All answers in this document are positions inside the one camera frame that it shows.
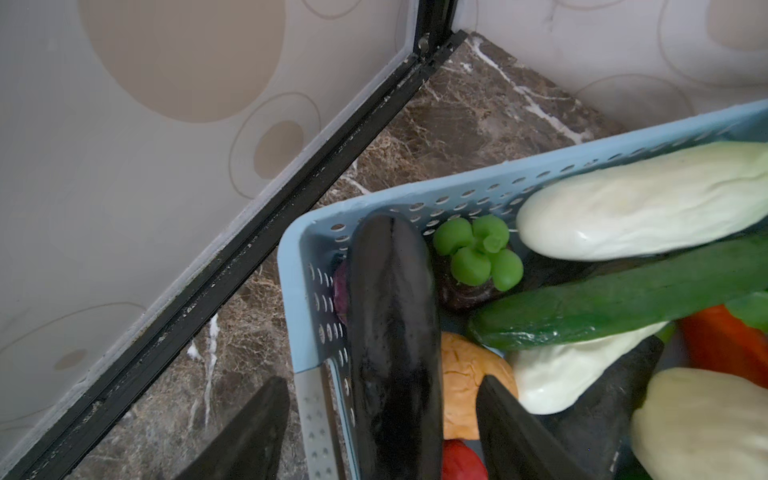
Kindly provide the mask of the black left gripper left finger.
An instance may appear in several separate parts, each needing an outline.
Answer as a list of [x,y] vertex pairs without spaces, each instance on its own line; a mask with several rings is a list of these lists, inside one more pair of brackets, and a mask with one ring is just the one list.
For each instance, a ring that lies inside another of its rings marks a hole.
[[180,479],[275,479],[288,424],[287,381],[269,378],[179,475]]

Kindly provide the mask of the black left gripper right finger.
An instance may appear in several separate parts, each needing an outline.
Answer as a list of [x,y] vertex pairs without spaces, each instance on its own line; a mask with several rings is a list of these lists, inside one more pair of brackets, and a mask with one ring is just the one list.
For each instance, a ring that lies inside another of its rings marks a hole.
[[480,441],[491,479],[588,479],[590,475],[494,376],[476,399]]

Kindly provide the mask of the dark purple eggplant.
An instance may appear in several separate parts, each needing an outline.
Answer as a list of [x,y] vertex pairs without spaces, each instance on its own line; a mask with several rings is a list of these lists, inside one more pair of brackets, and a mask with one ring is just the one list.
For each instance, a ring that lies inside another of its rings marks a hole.
[[421,232],[375,211],[348,254],[348,339],[363,479],[438,479],[443,405],[434,277]]

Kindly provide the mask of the purple cabbage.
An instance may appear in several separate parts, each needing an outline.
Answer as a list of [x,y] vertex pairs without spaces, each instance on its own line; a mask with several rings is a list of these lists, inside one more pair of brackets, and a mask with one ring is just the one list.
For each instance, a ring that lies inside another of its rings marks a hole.
[[333,275],[333,302],[335,313],[343,325],[348,323],[348,261],[342,260]]

